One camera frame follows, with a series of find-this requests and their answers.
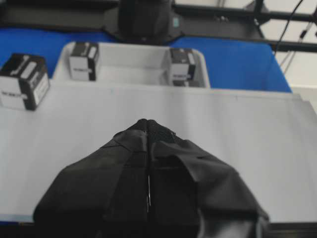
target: black mesh fabric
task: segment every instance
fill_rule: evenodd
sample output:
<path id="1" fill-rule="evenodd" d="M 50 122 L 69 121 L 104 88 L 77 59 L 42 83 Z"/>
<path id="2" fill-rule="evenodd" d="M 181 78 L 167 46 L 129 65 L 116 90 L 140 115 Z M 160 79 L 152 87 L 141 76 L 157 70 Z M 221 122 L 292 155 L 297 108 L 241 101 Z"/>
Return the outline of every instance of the black mesh fabric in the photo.
<path id="1" fill-rule="evenodd" d="M 148 120 L 148 140 L 150 145 L 158 141 L 175 143 L 174 135 L 173 131 L 158 124 L 155 120 Z"/>

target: white tray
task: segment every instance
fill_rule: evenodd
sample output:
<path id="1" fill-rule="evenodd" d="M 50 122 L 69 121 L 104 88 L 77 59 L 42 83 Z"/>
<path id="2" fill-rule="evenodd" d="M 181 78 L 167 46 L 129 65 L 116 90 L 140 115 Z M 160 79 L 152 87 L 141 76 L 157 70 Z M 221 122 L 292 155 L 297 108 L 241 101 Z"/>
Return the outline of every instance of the white tray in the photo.
<path id="1" fill-rule="evenodd" d="M 75 46 L 64 46 L 53 74 L 54 80 L 72 80 L 69 56 Z M 167 85 L 165 54 L 169 47 L 99 43 L 101 70 L 93 83 Z M 210 88 L 204 55 L 193 50 L 197 63 L 194 80 Z"/>

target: black and white box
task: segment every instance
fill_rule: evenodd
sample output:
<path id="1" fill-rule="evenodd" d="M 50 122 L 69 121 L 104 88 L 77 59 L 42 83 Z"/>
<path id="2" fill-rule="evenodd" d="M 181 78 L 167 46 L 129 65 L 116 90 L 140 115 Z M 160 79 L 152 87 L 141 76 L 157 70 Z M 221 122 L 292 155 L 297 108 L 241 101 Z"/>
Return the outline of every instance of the black and white box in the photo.
<path id="1" fill-rule="evenodd" d="M 96 81 L 101 66 L 99 44 L 76 42 L 69 61 L 74 80 Z"/>
<path id="2" fill-rule="evenodd" d="M 41 56 L 12 54 L 0 70 L 0 101 L 4 107 L 34 111 L 49 87 L 46 62 Z"/>
<path id="3" fill-rule="evenodd" d="M 170 68 L 169 84 L 180 86 L 180 82 L 193 81 L 196 63 L 192 49 L 171 48 L 170 49 Z"/>

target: white table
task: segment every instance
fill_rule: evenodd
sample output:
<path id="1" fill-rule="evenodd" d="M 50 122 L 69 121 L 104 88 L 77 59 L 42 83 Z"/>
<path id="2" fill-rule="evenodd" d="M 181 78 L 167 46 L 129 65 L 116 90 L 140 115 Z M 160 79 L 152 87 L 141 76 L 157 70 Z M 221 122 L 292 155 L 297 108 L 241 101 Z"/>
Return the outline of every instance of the white table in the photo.
<path id="1" fill-rule="evenodd" d="M 141 118 L 234 166 L 272 222 L 317 221 L 317 117 L 300 97 L 56 81 L 35 112 L 0 108 L 0 220 L 31 222 L 63 167 Z"/>

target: black fabric cover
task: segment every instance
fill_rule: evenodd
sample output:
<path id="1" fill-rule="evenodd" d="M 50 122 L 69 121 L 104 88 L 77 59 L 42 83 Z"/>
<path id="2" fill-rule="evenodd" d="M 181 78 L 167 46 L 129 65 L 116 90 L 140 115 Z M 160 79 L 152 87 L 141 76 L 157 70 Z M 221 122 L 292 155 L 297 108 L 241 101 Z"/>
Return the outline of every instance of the black fabric cover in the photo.
<path id="1" fill-rule="evenodd" d="M 46 237 L 253 238 L 260 220 L 237 171 L 145 119 L 63 169 L 34 212 Z"/>

